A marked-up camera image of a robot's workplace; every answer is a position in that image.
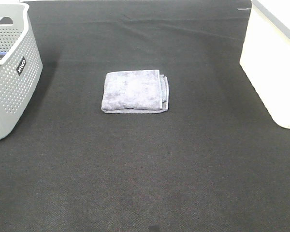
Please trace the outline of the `white plastic storage bin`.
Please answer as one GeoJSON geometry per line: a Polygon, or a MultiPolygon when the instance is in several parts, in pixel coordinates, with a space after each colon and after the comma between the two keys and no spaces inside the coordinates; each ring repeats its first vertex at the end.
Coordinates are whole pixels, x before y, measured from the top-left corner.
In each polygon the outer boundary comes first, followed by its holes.
{"type": "Polygon", "coordinates": [[[290,129],[290,0],[253,0],[240,65],[273,121],[290,129]]]}

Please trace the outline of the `grey perforated plastic basket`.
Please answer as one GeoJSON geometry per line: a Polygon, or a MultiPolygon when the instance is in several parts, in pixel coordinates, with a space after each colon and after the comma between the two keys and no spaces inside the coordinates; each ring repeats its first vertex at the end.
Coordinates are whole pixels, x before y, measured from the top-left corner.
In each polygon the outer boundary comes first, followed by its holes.
{"type": "Polygon", "coordinates": [[[29,5],[0,1],[0,140],[11,133],[40,79],[43,64],[28,15],[29,5]]]}

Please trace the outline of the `black fabric table mat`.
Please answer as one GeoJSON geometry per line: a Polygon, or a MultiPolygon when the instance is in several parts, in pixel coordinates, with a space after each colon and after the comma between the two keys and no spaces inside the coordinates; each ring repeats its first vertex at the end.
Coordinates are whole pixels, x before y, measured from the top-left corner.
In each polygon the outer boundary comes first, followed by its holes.
{"type": "Polygon", "coordinates": [[[239,65],[248,0],[31,1],[43,72],[0,141],[0,232],[290,232],[290,130],[239,65]],[[159,69],[169,110],[101,111],[159,69]]]}

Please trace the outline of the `lavender grey towel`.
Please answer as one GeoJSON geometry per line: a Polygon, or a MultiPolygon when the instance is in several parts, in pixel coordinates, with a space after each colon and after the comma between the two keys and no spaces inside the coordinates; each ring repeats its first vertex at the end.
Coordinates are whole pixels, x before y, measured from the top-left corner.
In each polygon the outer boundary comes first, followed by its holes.
{"type": "Polygon", "coordinates": [[[169,83],[159,70],[106,74],[101,110],[110,114],[156,114],[169,109],[169,83]]]}

